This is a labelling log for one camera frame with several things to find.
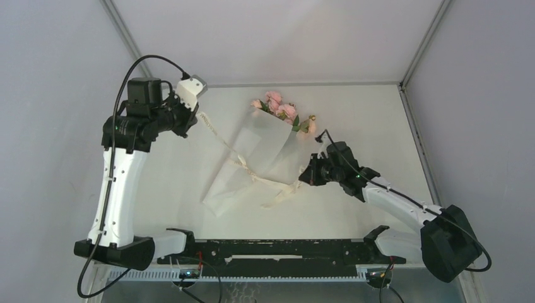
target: white wrapping paper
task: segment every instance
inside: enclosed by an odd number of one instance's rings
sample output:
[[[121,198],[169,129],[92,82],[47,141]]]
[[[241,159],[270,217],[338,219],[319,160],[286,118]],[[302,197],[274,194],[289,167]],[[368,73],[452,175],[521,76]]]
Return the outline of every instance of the white wrapping paper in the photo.
[[[297,191],[297,178],[308,164],[314,140],[298,140],[291,125],[255,107],[248,111],[232,145],[219,137],[205,113],[198,118],[227,150],[203,199],[216,216],[252,201],[270,208]]]

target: wire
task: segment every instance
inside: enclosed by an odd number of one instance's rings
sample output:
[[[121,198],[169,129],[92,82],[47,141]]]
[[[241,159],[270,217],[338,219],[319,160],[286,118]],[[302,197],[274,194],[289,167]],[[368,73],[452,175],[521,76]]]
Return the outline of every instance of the wire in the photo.
[[[194,294],[192,294],[191,292],[189,292],[189,290],[183,288],[182,286],[179,286],[179,288],[180,288],[180,291],[182,291],[182,292],[185,293],[186,295],[190,296],[191,298],[193,298],[193,299],[194,299],[195,301],[197,301],[198,303],[204,303],[203,300],[197,298],[197,296],[194,295]]]
[[[98,245],[100,243],[100,239],[102,238],[102,233],[104,232],[104,224],[105,224],[104,222],[106,220],[106,213],[107,213],[108,204],[109,204],[109,201],[110,201],[110,192],[111,192],[111,189],[112,189],[112,184],[114,182],[114,170],[115,170],[115,120],[116,120],[116,117],[117,117],[117,111],[119,110],[119,102],[121,101],[121,96],[122,96],[122,93],[124,92],[124,88],[126,87],[128,79],[130,78],[130,75],[132,75],[132,73],[134,72],[134,69],[136,69],[136,66],[138,66],[138,64],[141,63],[142,61],[144,61],[145,59],[149,59],[149,58],[160,59],[160,60],[163,60],[163,61],[171,64],[172,66],[176,67],[177,69],[179,69],[182,72],[182,80],[186,80],[186,79],[190,78],[188,73],[186,73],[180,66],[178,66],[173,61],[167,59],[166,57],[162,57],[162,56],[158,56],[158,55],[145,55],[145,56],[140,57],[138,60],[135,60],[134,63],[132,63],[132,66],[130,66],[130,68],[128,69],[128,72],[126,73],[124,79],[122,80],[121,87],[119,88],[119,92],[117,94],[117,97],[115,98],[114,113],[113,113],[113,116],[112,116],[112,151],[111,151],[111,155],[110,155],[110,167],[109,167],[109,174],[108,174],[108,177],[109,177],[108,178],[108,184],[106,185],[106,194],[104,196],[104,204],[102,206],[102,214],[100,216],[100,225],[98,227],[99,234],[98,234],[97,239],[95,241],[95,245],[93,246],[93,249],[91,250],[91,253],[87,257],[87,260],[86,260],[86,262],[84,264],[84,267],[82,268],[82,271],[80,273],[80,277],[78,278],[78,285],[77,285],[77,288],[76,288],[76,291],[78,292],[78,295],[81,298],[84,298],[84,299],[89,299],[89,298],[92,298],[92,297],[94,297],[96,295],[101,294],[104,290],[107,290],[113,284],[117,283],[122,277],[124,277],[124,275],[126,275],[128,273],[128,271],[130,271],[130,268],[127,269],[125,272],[123,272],[120,276],[118,276],[114,281],[112,281],[106,287],[104,287],[103,289],[101,289],[101,290],[99,290],[99,291],[97,291],[97,292],[95,292],[93,294],[86,295],[86,294],[84,294],[82,292],[81,287],[82,287],[83,277],[85,276],[85,273],[87,271],[87,267],[89,267],[89,264],[90,264],[91,260],[93,259],[94,255],[95,255],[95,252],[97,251],[97,247],[98,247]]]
[[[396,292],[396,290],[394,289],[394,287],[392,286],[389,286],[388,287],[398,298],[399,300],[401,301],[401,303],[405,303],[405,301],[403,301],[403,298],[401,297],[401,295],[399,295],[399,292]]]
[[[219,273],[216,271],[216,269],[214,268],[214,266],[211,266],[210,264],[208,264],[208,262],[206,261],[203,261],[201,259],[197,259],[197,258],[191,258],[191,257],[184,257],[184,256],[180,256],[179,258],[182,258],[182,259],[189,259],[189,260],[192,260],[192,261],[198,261],[198,262],[201,262],[202,264],[210,267],[215,273],[216,273],[216,276],[218,277],[218,282],[219,282],[219,300],[218,300],[218,303],[221,303],[221,300],[223,298],[223,284],[221,282],[221,277],[219,276]],[[189,295],[190,297],[192,297],[193,299],[197,300],[197,302],[200,302],[200,303],[203,303],[202,301],[199,300],[199,298],[193,296],[192,293],[190,292],[186,292],[185,289],[181,289],[181,291],[185,292],[187,295]]]
[[[329,138],[329,141],[332,143],[332,146],[334,147],[334,149],[336,150],[338,155],[342,159],[344,159],[344,161],[351,167],[351,169],[353,169],[358,175],[360,175],[360,177],[362,177],[363,179],[365,179],[366,181],[368,181],[369,183],[371,183],[371,184],[373,184],[373,185],[375,185],[377,187],[380,187],[382,189],[386,189],[387,191],[391,191],[394,194],[407,199],[409,202],[411,202],[412,204],[416,205],[418,208],[420,208],[422,210],[425,210],[425,211],[431,213],[432,215],[437,216],[437,218],[440,218],[443,221],[446,221],[447,223],[451,224],[455,228],[459,229],[464,234],[468,235],[468,237],[470,237],[470,239],[472,239],[472,241],[474,241],[479,246],[479,248],[481,248],[481,250],[483,251],[483,254],[485,255],[485,257],[487,259],[487,265],[484,268],[465,268],[464,270],[477,272],[477,273],[482,273],[482,272],[488,271],[490,269],[490,267],[492,266],[492,259],[490,258],[490,254],[488,253],[488,251],[486,251],[485,247],[475,238],[475,236],[473,236],[467,230],[465,230],[464,228],[458,226],[458,224],[456,224],[455,222],[449,220],[448,218],[445,218],[444,216],[440,216],[438,213],[435,213],[434,211],[432,211],[432,210],[430,210],[428,208],[425,208],[422,204],[416,202],[413,198],[410,198],[406,194],[400,193],[399,191],[396,191],[395,189],[392,189],[392,188],[387,188],[386,186],[384,186],[382,184],[379,184],[377,182],[374,182],[374,181],[371,181],[370,179],[368,179],[358,169],[354,168],[354,166],[352,166],[351,162],[348,159],[346,159],[346,157],[344,157],[342,151],[338,148],[338,146],[336,146],[336,144],[334,144],[334,140],[331,138],[331,134],[329,134],[328,130],[324,130],[323,133],[321,133],[317,138],[321,138],[324,133],[327,134],[327,137]]]
[[[171,94],[173,93],[173,85],[171,84],[171,82],[162,80],[162,83],[165,83],[167,84],[167,86],[169,86],[169,95],[171,96]]]
[[[102,236],[102,234],[99,234],[97,236],[97,242],[100,242],[100,237]],[[89,255],[89,257],[87,258],[87,260],[91,260],[93,259],[93,255],[95,253],[95,250],[92,250],[91,251],[91,254]],[[100,295],[101,293],[103,293],[104,291],[106,291],[108,288],[110,288],[111,286],[113,286],[115,283],[117,283],[122,277],[124,277],[131,269],[127,269],[125,270],[123,273],[121,273],[120,276],[118,276],[115,280],[111,281],[111,283],[109,283],[108,285],[106,285],[105,287],[103,287],[102,289],[100,289],[99,291],[97,292],[94,292],[92,294],[89,294],[89,295],[86,295],[84,294],[81,289],[82,289],[82,281],[83,281],[83,276],[87,270],[87,267],[89,266],[89,261],[86,261],[86,263],[84,264],[84,267],[82,269],[82,272],[80,273],[80,278],[78,279],[78,287],[77,287],[77,291],[78,291],[78,295],[83,298],[83,299],[89,299],[91,297],[94,297],[96,295]]]
[[[382,303],[383,302],[383,296],[382,296],[382,293],[383,293],[383,287],[384,287],[384,282],[386,281],[386,277],[387,277],[387,274],[388,274],[388,271],[392,268],[392,266],[394,266],[394,260],[392,260],[390,262],[390,264],[388,264],[388,267],[386,268],[384,274],[383,274],[383,281],[381,282],[381,288],[379,288],[379,303]]]

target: ribbon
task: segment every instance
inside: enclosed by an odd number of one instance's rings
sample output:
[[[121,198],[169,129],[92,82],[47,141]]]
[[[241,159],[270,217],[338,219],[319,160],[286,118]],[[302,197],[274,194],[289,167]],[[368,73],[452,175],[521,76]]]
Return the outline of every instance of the ribbon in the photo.
[[[299,181],[299,179],[297,179],[296,181],[294,181],[292,184],[286,184],[286,183],[283,183],[283,182],[278,182],[278,181],[273,181],[273,180],[269,180],[269,179],[266,179],[266,178],[262,178],[260,177],[259,175],[255,174],[248,166],[247,166],[247,161],[245,161],[245,157],[243,157],[239,152],[237,152],[234,148],[232,148],[217,132],[217,130],[215,129],[215,127],[213,126],[213,124],[211,123],[210,121],[210,118],[208,117],[208,115],[205,113],[205,112],[198,112],[197,113],[197,118],[203,122],[203,124],[214,134],[214,136],[216,137],[216,139],[221,142],[228,150],[230,150],[232,153],[236,154],[236,156],[238,157],[238,161],[234,161],[232,159],[228,159],[228,161],[234,165],[238,165],[239,167],[245,169],[245,171],[247,172],[247,174],[249,174],[251,176],[251,179],[253,182],[255,181],[260,181],[268,186],[271,186],[273,188],[276,188],[276,189],[279,189],[280,190],[280,193],[277,194],[277,196],[275,196],[274,198],[274,201],[270,202],[270,203],[266,203],[266,204],[263,204],[262,205],[262,208],[265,208],[265,209],[270,209],[272,208],[273,206],[279,204],[280,202],[282,202],[284,199],[286,199],[287,197],[289,197],[291,194],[294,194],[297,189],[299,187],[301,187],[301,181]],[[305,171],[305,168],[304,167],[300,167],[299,168],[299,175]]]

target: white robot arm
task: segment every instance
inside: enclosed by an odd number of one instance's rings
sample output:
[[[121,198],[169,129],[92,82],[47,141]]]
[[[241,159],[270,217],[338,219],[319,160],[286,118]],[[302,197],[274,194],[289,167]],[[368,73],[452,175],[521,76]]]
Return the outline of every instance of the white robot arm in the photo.
[[[178,82],[176,94],[171,91],[162,100],[161,83],[156,78],[128,81],[128,100],[122,105],[126,116],[115,117],[115,129],[113,117],[104,124],[100,198],[87,239],[75,243],[74,253],[78,256],[145,270],[154,259],[184,250],[183,232],[166,230],[153,237],[136,237],[133,231],[134,195],[151,143],[162,131],[171,130],[186,137],[187,130],[197,122],[197,98],[207,90],[202,79],[191,76]],[[113,179],[109,182],[111,169]]]
[[[390,213],[414,230],[399,232],[384,225],[375,229],[373,238],[382,254],[423,262],[444,282],[451,282],[481,253],[488,257],[460,208],[451,205],[443,209],[411,199],[392,188],[378,172],[359,167],[345,142],[335,143],[327,131],[324,134],[332,144],[326,152],[312,154],[299,180],[311,186],[338,182],[346,194]],[[323,142],[324,134],[316,140]]]

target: pink flower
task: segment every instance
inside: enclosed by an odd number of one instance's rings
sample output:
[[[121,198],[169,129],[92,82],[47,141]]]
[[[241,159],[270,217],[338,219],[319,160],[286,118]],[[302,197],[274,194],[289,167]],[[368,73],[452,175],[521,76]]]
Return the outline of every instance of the pink flower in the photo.
[[[276,92],[274,90],[266,92],[266,101],[275,101],[280,104],[282,100],[283,97],[281,97],[281,94],[279,92]]]
[[[279,106],[279,108],[275,112],[275,115],[277,117],[282,116],[284,117],[284,119],[289,118],[291,120],[294,120],[295,117],[297,116],[297,111],[295,110],[295,107],[288,105],[288,104],[283,104]]]
[[[267,105],[269,106],[269,110],[271,110],[271,112],[276,112],[279,109],[279,103],[275,101],[268,101]]]
[[[262,104],[260,103],[260,100],[259,100],[259,99],[256,99],[256,100],[254,100],[253,102],[251,102],[251,106],[254,106],[254,107],[256,107],[257,109],[261,109],[261,108],[262,108]]]

